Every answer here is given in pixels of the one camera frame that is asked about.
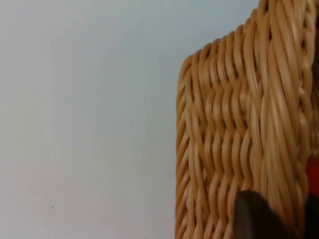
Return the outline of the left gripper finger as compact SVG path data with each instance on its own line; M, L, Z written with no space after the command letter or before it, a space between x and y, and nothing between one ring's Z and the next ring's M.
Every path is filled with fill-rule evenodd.
M241 191L234 205L235 239L294 239L268 202L255 191Z

